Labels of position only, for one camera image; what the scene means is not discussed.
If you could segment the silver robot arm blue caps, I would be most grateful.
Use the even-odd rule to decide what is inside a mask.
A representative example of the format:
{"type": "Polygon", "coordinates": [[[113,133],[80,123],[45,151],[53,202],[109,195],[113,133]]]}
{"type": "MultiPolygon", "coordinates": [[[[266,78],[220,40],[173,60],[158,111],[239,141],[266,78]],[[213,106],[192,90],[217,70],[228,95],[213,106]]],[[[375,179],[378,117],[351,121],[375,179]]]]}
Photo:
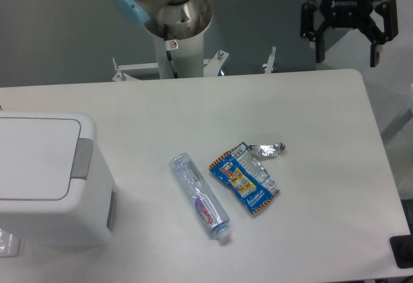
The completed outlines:
{"type": "MultiPolygon", "coordinates": [[[[161,37],[172,35],[172,26],[161,22],[167,8],[189,7],[195,22],[201,9],[196,0],[112,0],[114,6],[131,23],[153,23],[161,28],[161,37]]],[[[315,44],[316,62],[325,60],[324,34],[329,28],[359,30],[370,41],[370,66],[379,63],[379,47],[398,34],[396,0],[309,0],[301,5],[300,35],[315,44]]]]}

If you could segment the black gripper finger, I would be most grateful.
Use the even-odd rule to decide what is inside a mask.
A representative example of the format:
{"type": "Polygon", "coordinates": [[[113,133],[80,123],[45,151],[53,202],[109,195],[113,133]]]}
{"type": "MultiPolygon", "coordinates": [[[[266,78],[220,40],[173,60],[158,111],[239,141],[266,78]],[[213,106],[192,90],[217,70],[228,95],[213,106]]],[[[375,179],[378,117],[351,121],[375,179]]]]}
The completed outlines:
{"type": "Polygon", "coordinates": [[[393,40],[398,35],[398,10],[396,0],[384,0],[378,4],[371,4],[362,20],[360,32],[370,41],[370,67],[374,68],[379,63],[379,47],[393,40]],[[375,12],[383,20],[383,31],[371,18],[375,12]]]}
{"type": "Polygon", "coordinates": [[[331,4],[332,0],[321,0],[320,3],[308,0],[301,5],[300,36],[315,43],[317,63],[322,63],[325,60],[325,40],[323,37],[327,29],[332,27],[334,20],[334,10],[331,4]],[[317,11],[320,11],[324,20],[318,28],[315,28],[314,15],[317,11]]]}

